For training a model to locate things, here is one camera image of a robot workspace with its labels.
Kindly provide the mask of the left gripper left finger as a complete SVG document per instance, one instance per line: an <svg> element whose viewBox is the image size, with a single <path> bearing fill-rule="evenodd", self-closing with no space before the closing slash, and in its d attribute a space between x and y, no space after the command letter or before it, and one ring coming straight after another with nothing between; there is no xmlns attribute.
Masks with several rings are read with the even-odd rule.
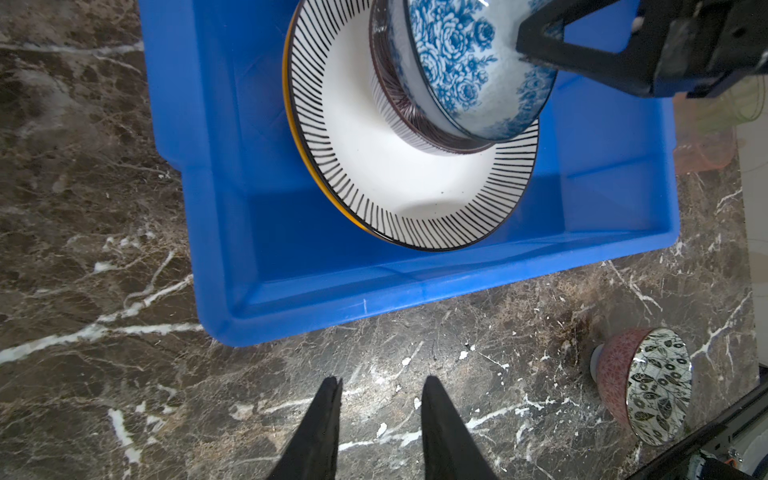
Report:
<svg viewBox="0 0 768 480"><path fill-rule="evenodd" d="M327 377L267 479L334 479L343 382Z"/></svg>

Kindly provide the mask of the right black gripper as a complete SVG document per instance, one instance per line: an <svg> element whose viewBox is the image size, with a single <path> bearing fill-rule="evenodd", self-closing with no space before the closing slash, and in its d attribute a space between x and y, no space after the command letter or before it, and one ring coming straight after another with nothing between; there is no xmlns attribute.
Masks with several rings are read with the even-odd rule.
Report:
<svg viewBox="0 0 768 480"><path fill-rule="evenodd" d="M641 1L620 52L554 36L610 1L551 1L519 26L516 49L535 63L582 75L634 96L715 98L767 74L765 1Z"/></svg>

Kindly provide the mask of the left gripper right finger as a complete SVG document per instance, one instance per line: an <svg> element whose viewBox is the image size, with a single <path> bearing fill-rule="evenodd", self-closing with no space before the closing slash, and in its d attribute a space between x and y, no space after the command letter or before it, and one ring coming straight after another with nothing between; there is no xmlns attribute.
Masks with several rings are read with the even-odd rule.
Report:
<svg viewBox="0 0 768 480"><path fill-rule="evenodd" d="M425 478L497 479L436 376L427 377L421 401Z"/></svg>

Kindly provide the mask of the blue floral white bowl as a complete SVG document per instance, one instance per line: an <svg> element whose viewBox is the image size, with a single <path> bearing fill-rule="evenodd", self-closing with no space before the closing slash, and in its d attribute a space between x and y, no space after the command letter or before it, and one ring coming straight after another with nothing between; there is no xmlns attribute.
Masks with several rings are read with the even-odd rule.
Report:
<svg viewBox="0 0 768 480"><path fill-rule="evenodd" d="M459 138L508 141L539 117L554 69L516 49L530 0L387 1L389 56L407 98L438 130Z"/></svg>

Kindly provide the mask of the purple striped small bowl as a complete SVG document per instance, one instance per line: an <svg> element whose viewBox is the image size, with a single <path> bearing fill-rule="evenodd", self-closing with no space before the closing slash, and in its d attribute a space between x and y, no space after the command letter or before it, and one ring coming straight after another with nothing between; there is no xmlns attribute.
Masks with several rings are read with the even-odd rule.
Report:
<svg viewBox="0 0 768 480"><path fill-rule="evenodd" d="M411 103L389 56L385 1L373 1L368 28L372 61L371 89L376 107L394 133L411 147L431 155L470 155L494 143L461 138L438 129Z"/></svg>

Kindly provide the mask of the black striped rim white plate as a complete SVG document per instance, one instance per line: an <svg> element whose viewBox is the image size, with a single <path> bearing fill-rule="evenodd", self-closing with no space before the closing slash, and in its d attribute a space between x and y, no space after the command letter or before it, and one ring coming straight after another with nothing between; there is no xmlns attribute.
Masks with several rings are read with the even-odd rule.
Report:
<svg viewBox="0 0 768 480"><path fill-rule="evenodd" d="M373 235L422 251L473 245L512 216L533 177L540 127L483 152L437 156L402 139L371 89L371 3L303 1L290 80L302 143L315 171Z"/></svg>

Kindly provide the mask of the dotted yellow rim plate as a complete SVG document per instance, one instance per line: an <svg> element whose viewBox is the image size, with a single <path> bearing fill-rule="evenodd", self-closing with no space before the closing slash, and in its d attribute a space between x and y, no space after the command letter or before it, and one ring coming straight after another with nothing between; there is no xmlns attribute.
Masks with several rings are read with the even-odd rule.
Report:
<svg viewBox="0 0 768 480"><path fill-rule="evenodd" d="M313 164L308 156L307 149L302 143L302 137L300 135L300 130L298 128L297 121L293 116L292 107L294 106L294 103L291 97L291 80L290 80L290 66L289 66L290 59L291 59L291 41L293 39L297 17L298 17L298 10L295 10L291 18L291 22L289 24L289 29L286 35L286 40L285 40L284 49L283 49L283 57L282 57L282 93L283 93L286 118L288 121L288 125L290 128L294 143L297 147L300 158L302 159L302 162L306 170L310 174L314 183L323 193L323 195L334 205L334 207L340 213L342 213L355 226L365 231L366 233L373 235L373 232L371 230L369 230L365 225L363 225L354 215L350 214L344 208L343 204L332 195L331 190L323 183L323 178L315 171Z"/></svg>

